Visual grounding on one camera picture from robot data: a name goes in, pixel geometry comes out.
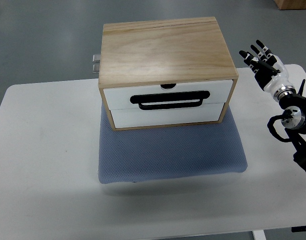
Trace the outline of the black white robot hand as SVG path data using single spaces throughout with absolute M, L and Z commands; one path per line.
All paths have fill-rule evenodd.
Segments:
M 254 73 L 259 87 L 277 102 L 286 95 L 295 94 L 295 87 L 289 81 L 289 72 L 281 59 L 260 40 L 256 40 L 256 44 L 251 45 L 254 54 L 244 50 L 239 54 Z

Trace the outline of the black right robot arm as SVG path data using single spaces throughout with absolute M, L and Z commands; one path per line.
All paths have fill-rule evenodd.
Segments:
M 279 105 L 284 111 L 281 115 L 271 117 L 267 127 L 277 140 L 293 144 L 296 149 L 293 155 L 294 162 L 306 172 L 306 141 L 302 137 L 306 135 L 306 97 L 303 96 L 305 82 L 304 79 L 299 92 L 283 92 Z M 277 133 L 274 127 L 276 121 L 281 121 L 288 138 L 283 138 Z

